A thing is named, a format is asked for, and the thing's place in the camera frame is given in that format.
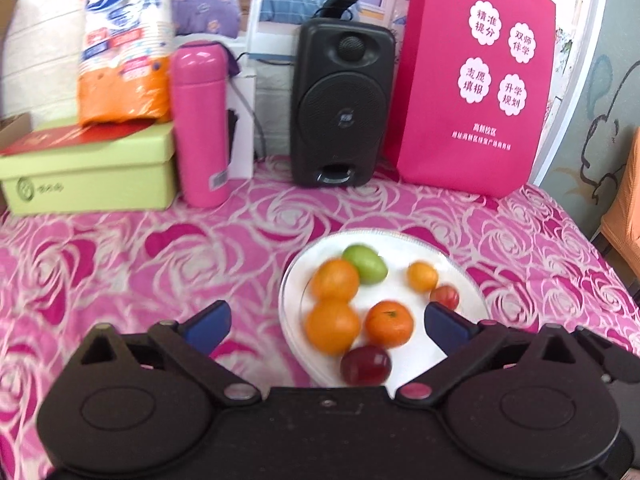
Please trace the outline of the tangerine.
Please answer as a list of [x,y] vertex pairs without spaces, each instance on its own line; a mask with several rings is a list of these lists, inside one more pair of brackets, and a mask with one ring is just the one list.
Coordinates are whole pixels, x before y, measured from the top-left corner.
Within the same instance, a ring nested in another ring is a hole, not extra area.
[[409,309],[400,302],[385,300],[367,312],[363,329],[370,344],[393,349],[409,341],[414,330],[414,319]]

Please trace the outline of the green fruit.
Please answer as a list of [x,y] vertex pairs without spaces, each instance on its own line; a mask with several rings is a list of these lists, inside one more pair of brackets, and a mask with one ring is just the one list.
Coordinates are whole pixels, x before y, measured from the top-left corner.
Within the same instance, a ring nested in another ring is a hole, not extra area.
[[386,279],[388,267],[385,261],[367,245],[348,246],[343,250],[342,258],[356,268],[361,284],[375,285]]

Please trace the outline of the large orange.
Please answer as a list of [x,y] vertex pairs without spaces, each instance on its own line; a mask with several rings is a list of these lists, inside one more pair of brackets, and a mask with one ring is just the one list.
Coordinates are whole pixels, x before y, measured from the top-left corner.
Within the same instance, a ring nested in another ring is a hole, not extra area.
[[356,310],[341,299],[318,301],[306,315],[303,329],[309,343],[326,356],[341,356],[361,332]]

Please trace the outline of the white round plate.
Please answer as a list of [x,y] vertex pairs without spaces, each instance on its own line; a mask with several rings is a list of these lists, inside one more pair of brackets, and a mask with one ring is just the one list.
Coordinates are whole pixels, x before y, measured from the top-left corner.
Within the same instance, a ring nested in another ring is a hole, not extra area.
[[386,263],[386,279],[376,285],[362,285],[352,300],[352,307],[365,315],[381,300],[395,300],[411,312],[414,331],[403,346],[390,350],[392,370],[385,382],[390,394],[410,379],[426,372],[445,359],[445,353],[431,340],[424,328],[424,310],[428,299],[409,287],[406,270],[409,264],[425,261],[438,272],[439,281],[454,286],[459,293],[457,314],[471,322],[488,318],[483,293],[472,278],[445,254],[423,240],[399,232],[380,229],[356,229],[333,233],[307,245],[288,264],[279,292],[279,320],[286,342],[296,360],[315,385],[337,388],[344,385],[338,356],[326,356],[306,338],[303,320],[314,306],[309,282],[314,271],[326,260],[338,257],[352,244],[371,247]]

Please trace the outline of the small red fruit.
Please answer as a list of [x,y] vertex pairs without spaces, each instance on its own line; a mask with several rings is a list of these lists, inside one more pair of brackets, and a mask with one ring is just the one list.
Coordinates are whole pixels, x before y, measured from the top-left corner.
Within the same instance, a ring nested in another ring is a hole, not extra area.
[[460,302],[460,294],[454,286],[443,284],[431,291],[430,301],[436,302],[436,304],[440,304],[451,311],[455,311]]

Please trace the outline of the small yellow-orange fruit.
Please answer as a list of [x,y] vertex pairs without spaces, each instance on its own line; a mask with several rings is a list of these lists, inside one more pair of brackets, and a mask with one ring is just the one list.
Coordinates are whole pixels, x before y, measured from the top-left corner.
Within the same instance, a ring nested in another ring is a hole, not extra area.
[[408,266],[406,279],[409,287],[418,294],[431,292],[438,285],[437,270],[425,261],[415,261]]

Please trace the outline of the dark red plum on plate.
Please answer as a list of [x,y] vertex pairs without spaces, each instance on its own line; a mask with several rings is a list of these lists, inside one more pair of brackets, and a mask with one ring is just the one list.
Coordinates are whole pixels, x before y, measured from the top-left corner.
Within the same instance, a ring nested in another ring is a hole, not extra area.
[[388,352],[366,344],[347,352],[341,359],[341,378],[350,386],[379,386],[386,382],[392,371]]

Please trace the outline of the pink floral tablecloth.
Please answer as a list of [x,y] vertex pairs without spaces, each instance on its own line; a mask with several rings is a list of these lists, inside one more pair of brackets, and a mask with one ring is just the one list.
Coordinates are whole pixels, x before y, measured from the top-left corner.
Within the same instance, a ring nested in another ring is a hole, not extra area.
[[475,281],[495,320],[536,330],[585,326],[629,350],[639,310],[615,271],[541,188],[502,200],[402,182],[379,169],[361,188],[296,188],[271,157],[216,209],[1,218],[1,465],[7,479],[50,467],[36,411],[99,322],[140,333],[222,299],[224,366],[256,386],[306,387],[278,321],[281,276],[319,237],[347,229],[424,240]]

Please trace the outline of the orange on plate far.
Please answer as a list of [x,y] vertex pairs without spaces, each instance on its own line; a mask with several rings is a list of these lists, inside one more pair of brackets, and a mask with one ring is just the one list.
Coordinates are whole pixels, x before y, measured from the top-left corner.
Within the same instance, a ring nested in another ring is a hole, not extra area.
[[360,278],[356,266],[342,258],[333,258],[322,263],[309,283],[311,295],[318,300],[353,300],[359,286]]

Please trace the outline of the green shoe box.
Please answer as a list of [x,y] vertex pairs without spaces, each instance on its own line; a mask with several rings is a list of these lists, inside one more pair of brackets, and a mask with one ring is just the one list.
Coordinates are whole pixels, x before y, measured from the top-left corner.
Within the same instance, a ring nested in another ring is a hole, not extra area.
[[[38,130],[69,125],[77,124],[61,119]],[[178,191],[172,125],[155,122],[110,142],[1,155],[1,186],[17,216],[165,209]]]

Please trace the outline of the orange chair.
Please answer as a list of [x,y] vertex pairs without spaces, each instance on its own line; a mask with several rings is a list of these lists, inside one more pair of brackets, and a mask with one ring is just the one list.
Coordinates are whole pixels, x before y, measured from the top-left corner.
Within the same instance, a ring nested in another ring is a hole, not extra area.
[[634,272],[640,272],[639,248],[639,130],[634,133],[620,186],[610,209],[601,219],[601,234]]

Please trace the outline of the red flat folder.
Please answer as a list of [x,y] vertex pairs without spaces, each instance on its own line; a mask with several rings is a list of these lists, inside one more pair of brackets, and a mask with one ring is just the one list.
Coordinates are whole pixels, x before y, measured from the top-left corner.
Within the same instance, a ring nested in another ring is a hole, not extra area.
[[104,122],[88,126],[69,125],[33,131],[20,140],[2,148],[2,156],[35,153],[54,148],[110,142],[131,136],[154,125],[153,119],[135,119],[130,122]]

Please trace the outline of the white box behind thermos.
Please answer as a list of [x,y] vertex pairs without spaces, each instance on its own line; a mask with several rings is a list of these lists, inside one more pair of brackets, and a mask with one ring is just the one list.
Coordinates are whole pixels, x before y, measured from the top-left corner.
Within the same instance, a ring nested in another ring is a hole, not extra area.
[[248,180],[253,177],[256,81],[254,68],[244,67],[227,84],[227,108],[235,118],[235,122],[232,122],[234,128],[228,171],[231,180]]

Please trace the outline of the pink tote bag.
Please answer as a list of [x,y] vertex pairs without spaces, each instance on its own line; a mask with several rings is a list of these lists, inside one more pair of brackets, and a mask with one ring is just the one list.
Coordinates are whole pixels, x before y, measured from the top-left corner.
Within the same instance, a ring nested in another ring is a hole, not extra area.
[[384,157],[411,183],[500,198],[533,168],[551,0],[409,0]]

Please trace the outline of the pink thermos bottle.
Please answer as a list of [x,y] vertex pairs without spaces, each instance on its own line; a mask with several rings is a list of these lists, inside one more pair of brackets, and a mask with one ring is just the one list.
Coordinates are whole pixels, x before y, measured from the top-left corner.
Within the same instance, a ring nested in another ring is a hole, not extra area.
[[171,55],[169,76],[183,198],[215,208],[230,194],[227,52],[214,42],[183,44]]

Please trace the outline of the cardboard box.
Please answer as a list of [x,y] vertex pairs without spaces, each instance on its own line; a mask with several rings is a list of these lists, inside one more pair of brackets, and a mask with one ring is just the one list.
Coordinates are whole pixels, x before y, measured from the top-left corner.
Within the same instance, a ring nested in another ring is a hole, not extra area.
[[2,118],[0,128],[0,150],[9,148],[32,132],[32,114],[22,113]]

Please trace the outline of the black speaker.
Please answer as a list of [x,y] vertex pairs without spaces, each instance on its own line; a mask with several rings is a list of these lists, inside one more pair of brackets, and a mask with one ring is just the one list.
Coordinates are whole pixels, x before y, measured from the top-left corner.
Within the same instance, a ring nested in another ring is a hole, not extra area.
[[326,0],[299,27],[290,157],[303,188],[360,186],[373,176],[387,126],[396,40],[352,18],[358,0]]

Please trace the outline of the paper cup pack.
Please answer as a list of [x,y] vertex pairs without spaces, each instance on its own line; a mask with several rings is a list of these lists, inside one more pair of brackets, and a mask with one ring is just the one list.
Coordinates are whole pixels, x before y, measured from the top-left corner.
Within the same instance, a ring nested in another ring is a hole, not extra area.
[[82,0],[78,120],[166,120],[171,0]]

